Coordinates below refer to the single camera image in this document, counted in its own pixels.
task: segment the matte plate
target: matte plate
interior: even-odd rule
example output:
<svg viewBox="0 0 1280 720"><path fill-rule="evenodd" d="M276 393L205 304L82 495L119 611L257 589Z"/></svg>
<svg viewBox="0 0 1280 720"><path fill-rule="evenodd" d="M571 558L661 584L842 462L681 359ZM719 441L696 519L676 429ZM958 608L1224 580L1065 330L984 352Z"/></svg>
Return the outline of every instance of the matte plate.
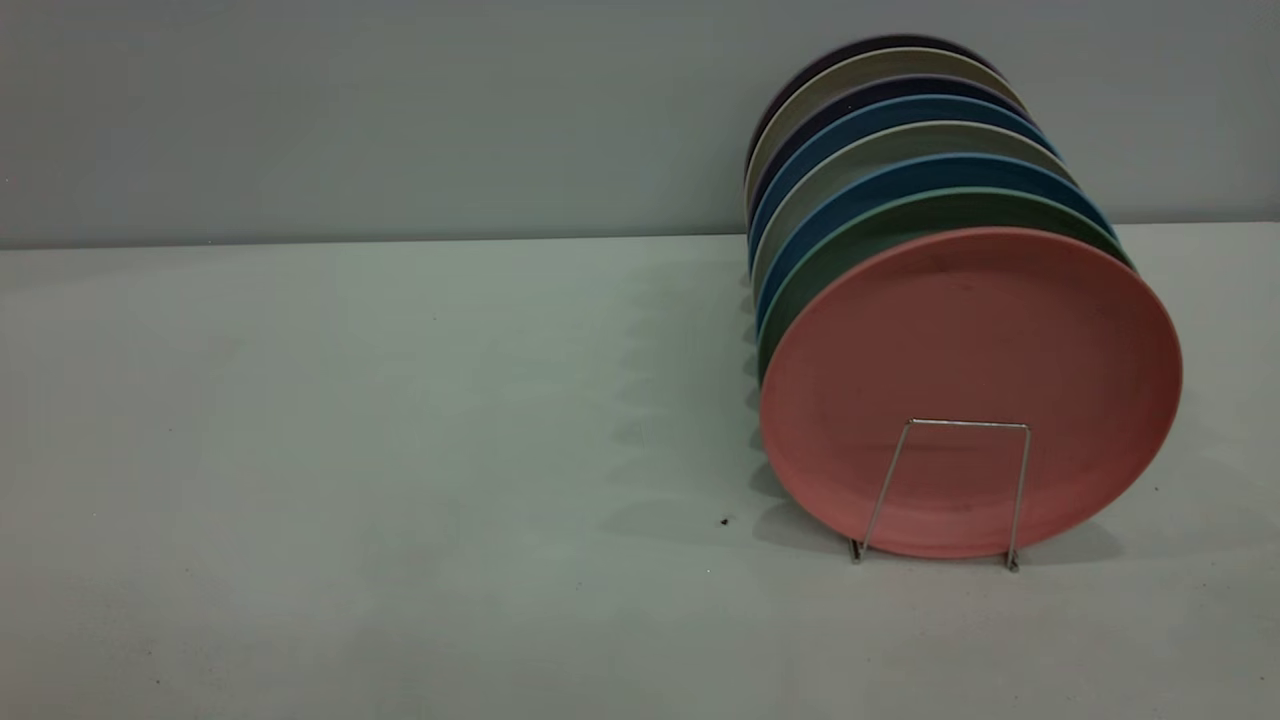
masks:
<svg viewBox="0 0 1280 720"><path fill-rule="evenodd" d="M899 126L859 140L801 178L768 219L764 232L760 233L760 245L777 246L823 202L846 186L877 170L915 158L946 152L982 152L1012 158L1075 184L1062 161L1048 150L1006 129L950 120ZM754 261L749 266L753 292L759 292L765 268Z"/></svg>
<svg viewBox="0 0 1280 720"><path fill-rule="evenodd" d="M769 188L773 178L786 167L787 160L808 145L810 140L817 137L818 133L863 108L870 108L886 100L910 97L913 95L950 95L952 97L978 100L1007 110L1034 127L1030 118L1018 105L1010 102L998 92L966 79L946 76L896 76L872 82L856 87L819 108L782 140L773 151L773 155L764 160L764 169L760 172L759 179L754 186L746 188L746 197L749 200L746 206L748 218L755 213L764 192Z"/></svg>
<svg viewBox="0 0 1280 720"><path fill-rule="evenodd" d="M1027 109L1014 88L1009 87L1002 77L992 72L991 68L963 55L920 47L895 47L859 55L814 77L778 108L777 114L769 119L764 132L760 133L760 140L748 163L748 196L750 197L754 191L764 163L773 156L778 146L805 118L855 87L895 76L914 74L951 76L975 82L998 92L1019 108Z"/></svg>
<svg viewBox="0 0 1280 720"><path fill-rule="evenodd" d="M764 380L769 359L795 318L850 268L918 237L979 225L1048 231L1100 250L1115 246L1106 231L1079 213L1011 190L934 190L882 205L819 242L782 282L762 324L756 378Z"/></svg>
<svg viewBox="0 0 1280 720"><path fill-rule="evenodd" d="M764 273L759 299L755 305L756 328L764 320L764 314L773 302L778 286L791 273L801 258L813 250L822 240L846 225L859 215L876 208L931 190L947 187L1000 187L1030 192L1047 200L1065 205L1084 215L1115 237L1115 231L1093 202L1078 187L1042 170L1036 165L973 152L954 152L948 155L929 155L891 165L852 183L832 196L815 210L781 246L760 243L756 250L755 273ZM1115 255L1121 261L1128 258L1115 245Z"/></svg>
<svg viewBox="0 0 1280 720"><path fill-rule="evenodd" d="M1019 544L1120 496L1160 450L1181 356L1146 283L1082 242L1015 228L914 240L858 265L796 319L760 427L796 501L861 539L909 418L1028 423ZM1023 434L916 427L872 546L923 557L1009 548Z"/></svg>
<svg viewBox="0 0 1280 720"><path fill-rule="evenodd" d="M742 160L744 172L746 163L751 160L751 151L755 149L755 142L760 140L760 133L764 132L764 126L773 119L777 114L778 108L787 101L788 97L795 95L797 90L805 86L810 79L824 73L828 68L838 65L845 60L856 58L859 55L865 55L868 53L874 53L877 50L887 50L890 47L932 47L934 50L946 50L947 53L955 53L956 55L964 55L975 63L982 63L993 73L998 73L995 65L988 63L982 55L978 55L973 50L963 45L957 45L948 40L942 40L940 37L931 37L927 35L881 35L877 37L868 37L865 40L859 40L858 42L851 42L842 47L837 47L831 53L827 53L822 58L805 65L803 70L796 73L787 83L773 96L769 101L769 106L760 115L759 122L755 123L755 131L751 132L751 145L746 149L746 159Z"/></svg>
<svg viewBox="0 0 1280 720"><path fill-rule="evenodd" d="M1034 126L989 102L954 95L918 95L878 102L827 126L778 170L755 209L754 219L748 218L750 220L748 250L751 254L749 260L754 261L759 233L763 232L763 223L767 222L764 218L772 215L778 204L791 192L791 188L814 168L867 136L901 124L927 120L965 120L995 126L1015 132L1057 156L1057 151Z"/></svg>

